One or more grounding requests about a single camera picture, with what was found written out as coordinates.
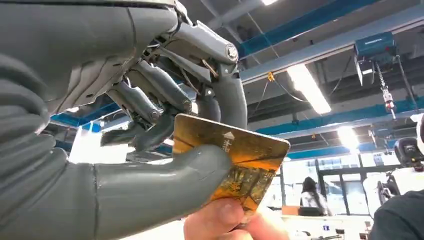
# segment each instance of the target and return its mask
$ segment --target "human finger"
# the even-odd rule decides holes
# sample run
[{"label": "human finger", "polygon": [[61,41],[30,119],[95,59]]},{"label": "human finger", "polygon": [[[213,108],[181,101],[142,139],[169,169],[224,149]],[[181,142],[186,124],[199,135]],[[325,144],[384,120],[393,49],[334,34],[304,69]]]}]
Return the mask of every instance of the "human finger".
[{"label": "human finger", "polygon": [[253,240],[253,238],[249,232],[237,229],[219,236],[217,240]]},{"label": "human finger", "polygon": [[243,228],[255,240],[288,240],[283,220],[271,209],[259,209]]},{"label": "human finger", "polygon": [[215,239],[234,229],[244,215],[237,200],[215,200],[188,216],[184,222],[185,240]]}]

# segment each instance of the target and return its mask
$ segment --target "credit card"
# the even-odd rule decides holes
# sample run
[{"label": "credit card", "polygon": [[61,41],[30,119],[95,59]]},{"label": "credit card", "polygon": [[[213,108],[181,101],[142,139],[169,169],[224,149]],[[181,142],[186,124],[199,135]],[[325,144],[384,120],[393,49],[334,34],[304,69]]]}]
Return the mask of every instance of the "credit card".
[{"label": "credit card", "polygon": [[173,154],[205,144],[219,146],[229,154],[233,167],[210,201],[237,199],[247,216],[258,208],[290,148],[281,138],[187,114],[175,117],[173,141]]}]

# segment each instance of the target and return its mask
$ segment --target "metal bolt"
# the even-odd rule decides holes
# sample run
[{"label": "metal bolt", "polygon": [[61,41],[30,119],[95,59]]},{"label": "metal bolt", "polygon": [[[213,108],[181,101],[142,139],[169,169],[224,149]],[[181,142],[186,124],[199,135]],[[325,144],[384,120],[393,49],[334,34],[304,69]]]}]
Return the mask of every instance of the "metal bolt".
[{"label": "metal bolt", "polygon": [[228,58],[232,61],[237,60],[239,57],[239,53],[237,51],[237,48],[234,45],[228,45],[226,48],[226,54]]},{"label": "metal bolt", "polygon": [[159,112],[157,112],[157,111],[153,111],[153,112],[150,113],[150,118],[153,121],[158,120],[160,116],[161,116],[161,114]]}]

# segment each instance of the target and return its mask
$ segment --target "window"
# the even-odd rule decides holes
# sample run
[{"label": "window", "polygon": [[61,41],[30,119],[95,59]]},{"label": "window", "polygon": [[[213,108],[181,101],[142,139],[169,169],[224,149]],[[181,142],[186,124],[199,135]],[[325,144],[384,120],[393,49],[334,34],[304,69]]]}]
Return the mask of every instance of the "window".
[{"label": "window", "polygon": [[267,207],[281,208],[283,206],[281,178],[279,176],[272,179],[271,185],[266,191],[262,201]]},{"label": "window", "polygon": [[359,158],[355,154],[318,158],[319,170],[359,168]]},{"label": "window", "polygon": [[361,153],[360,155],[364,167],[398,165],[399,160],[393,151]]},{"label": "window", "polygon": [[344,174],[344,185],[346,186],[346,198],[351,215],[368,215],[368,205],[365,198],[364,187],[361,176],[357,174]]},{"label": "window", "polygon": [[324,176],[324,184],[330,211],[335,215],[345,215],[347,212],[339,175]]},{"label": "window", "polygon": [[318,183],[315,160],[289,161],[282,164],[284,178],[285,204],[299,206],[302,195],[302,183],[306,177],[311,177]]}]

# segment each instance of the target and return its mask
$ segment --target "fingernail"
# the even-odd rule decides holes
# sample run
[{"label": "fingernail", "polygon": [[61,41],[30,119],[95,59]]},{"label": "fingernail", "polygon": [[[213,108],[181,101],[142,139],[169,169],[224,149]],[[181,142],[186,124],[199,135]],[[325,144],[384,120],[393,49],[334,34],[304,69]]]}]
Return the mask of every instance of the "fingernail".
[{"label": "fingernail", "polygon": [[226,204],[220,209],[220,220],[226,224],[235,224],[239,220],[237,216],[237,209],[232,204]]}]

